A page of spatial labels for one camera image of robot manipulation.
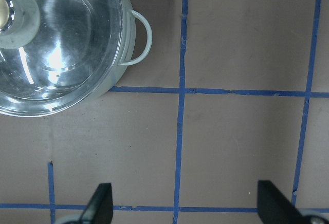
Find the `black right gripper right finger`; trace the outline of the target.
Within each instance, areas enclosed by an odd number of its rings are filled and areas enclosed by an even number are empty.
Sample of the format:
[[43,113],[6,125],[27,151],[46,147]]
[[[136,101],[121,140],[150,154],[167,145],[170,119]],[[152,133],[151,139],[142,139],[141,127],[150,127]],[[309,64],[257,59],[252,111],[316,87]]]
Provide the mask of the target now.
[[306,223],[303,215],[270,180],[259,180],[257,213],[264,224]]

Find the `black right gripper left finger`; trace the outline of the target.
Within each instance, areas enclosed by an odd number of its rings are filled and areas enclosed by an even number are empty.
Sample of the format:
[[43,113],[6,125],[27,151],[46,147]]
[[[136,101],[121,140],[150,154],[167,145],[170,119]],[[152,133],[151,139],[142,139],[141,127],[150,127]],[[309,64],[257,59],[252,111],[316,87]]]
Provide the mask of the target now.
[[80,216],[80,223],[110,224],[113,219],[113,211],[112,184],[101,183]]

